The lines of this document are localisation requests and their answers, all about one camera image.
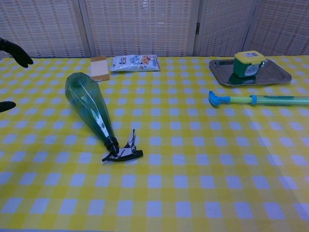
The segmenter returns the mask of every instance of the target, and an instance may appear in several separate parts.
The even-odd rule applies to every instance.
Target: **label on container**
[[[245,57],[257,57],[258,54],[256,54],[255,52],[247,52],[245,53]]]
[[[252,76],[252,75],[256,74],[257,71],[259,71],[259,67],[260,67],[259,64],[249,65],[249,66],[246,68],[245,76]]]

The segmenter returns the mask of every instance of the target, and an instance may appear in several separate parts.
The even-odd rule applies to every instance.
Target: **yellow lid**
[[[238,52],[234,56],[241,63],[244,64],[257,64],[265,61],[265,57],[257,51]]]

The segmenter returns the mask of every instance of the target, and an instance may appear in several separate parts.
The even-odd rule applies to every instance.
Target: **green plastic bottle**
[[[73,73],[67,78],[65,94],[79,116],[104,142],[106,148],[118,154],[119,144],[97,82],[83,72]]]

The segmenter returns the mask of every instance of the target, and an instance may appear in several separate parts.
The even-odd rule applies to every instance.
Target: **blue nozzle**
[[[209,91],[209,96],[208,96],[209,103],[212,106],[219,106],[221,103],[230,103],[231,98],[229,96],[226,97],[218,97],[216,96],[212,91]]]

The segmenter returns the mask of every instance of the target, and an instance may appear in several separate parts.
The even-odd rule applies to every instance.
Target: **woven screen panel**
[[[198,0],[86,0],[97,54],[191,56],[198,5]]]
[[[309,0],[263,0],[249,43],[264,55],[309,55]]]
[[[71,0],[1,0],[0,22],[31,57],[85,57]]]
[[[256,0],[203,0],[195,56],[234,56],[242,50]]]

